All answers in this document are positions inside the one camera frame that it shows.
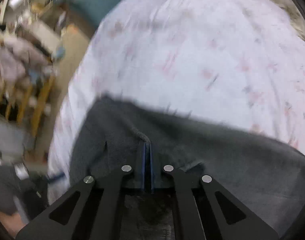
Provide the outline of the dark grey pants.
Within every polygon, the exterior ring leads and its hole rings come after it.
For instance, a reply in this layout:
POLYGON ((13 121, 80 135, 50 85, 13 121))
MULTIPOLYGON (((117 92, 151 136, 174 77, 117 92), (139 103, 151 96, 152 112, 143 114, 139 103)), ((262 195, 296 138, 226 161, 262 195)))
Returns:
POLYGON ((142 142, 165 164, 213 176, 282 239, 305 239, 305 156, 298 150, 109 97, 86 114, 72 150, 69 183, 107 176, 135 158, 142 142))

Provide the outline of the cluttered wooden shelf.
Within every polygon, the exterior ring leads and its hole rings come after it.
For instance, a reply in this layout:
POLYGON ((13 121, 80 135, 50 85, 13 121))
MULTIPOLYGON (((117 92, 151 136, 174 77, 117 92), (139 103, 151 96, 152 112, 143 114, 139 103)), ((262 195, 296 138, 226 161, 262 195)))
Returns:
POLYGON ((0 117, 37 135, 50 115, 56 62, 65 52, 58 28, 42 17, 56 0, 0 0, 0 117))

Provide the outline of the white floral bed sheet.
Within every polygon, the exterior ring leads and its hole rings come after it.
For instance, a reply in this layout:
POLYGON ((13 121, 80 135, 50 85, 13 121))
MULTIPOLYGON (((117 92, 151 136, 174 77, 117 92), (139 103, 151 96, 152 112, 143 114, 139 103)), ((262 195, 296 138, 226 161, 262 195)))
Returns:
POLYGON ((122 0, 68 85, 48 172, 69 172, 95 99, 254 132, 305 155, 305 41, 270 0, 122 0))

